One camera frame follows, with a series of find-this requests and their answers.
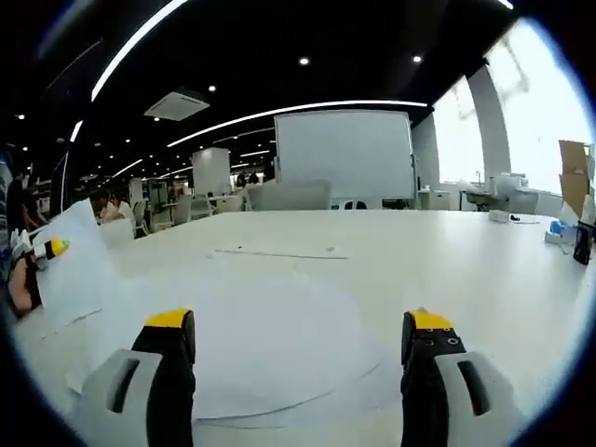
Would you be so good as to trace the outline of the person's left hand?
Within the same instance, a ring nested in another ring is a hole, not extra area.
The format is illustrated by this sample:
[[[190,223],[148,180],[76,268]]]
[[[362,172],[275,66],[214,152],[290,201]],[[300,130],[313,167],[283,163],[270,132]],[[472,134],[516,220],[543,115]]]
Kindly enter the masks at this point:
[[[23,256],[17,260],[8,276],[8,305],[16,319],[22,319],[42,305],[34,258]]]

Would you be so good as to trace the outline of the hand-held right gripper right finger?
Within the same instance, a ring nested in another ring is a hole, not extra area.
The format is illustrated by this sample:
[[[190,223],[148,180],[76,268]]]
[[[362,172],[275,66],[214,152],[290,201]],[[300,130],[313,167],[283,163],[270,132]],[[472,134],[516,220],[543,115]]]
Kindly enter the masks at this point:
[[[424,308],[403,315],[403,446],[507,446],[517,406],[507,378],[466,350],[453,323]]]

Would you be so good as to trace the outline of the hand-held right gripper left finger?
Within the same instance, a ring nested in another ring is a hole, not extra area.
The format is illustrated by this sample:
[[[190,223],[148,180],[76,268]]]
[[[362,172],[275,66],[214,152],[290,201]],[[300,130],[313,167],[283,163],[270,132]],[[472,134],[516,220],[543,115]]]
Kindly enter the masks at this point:
[[[87,446],[191,446],[196,378],[194,314],[178,308],[147,319],[85,380],[81,439]]]

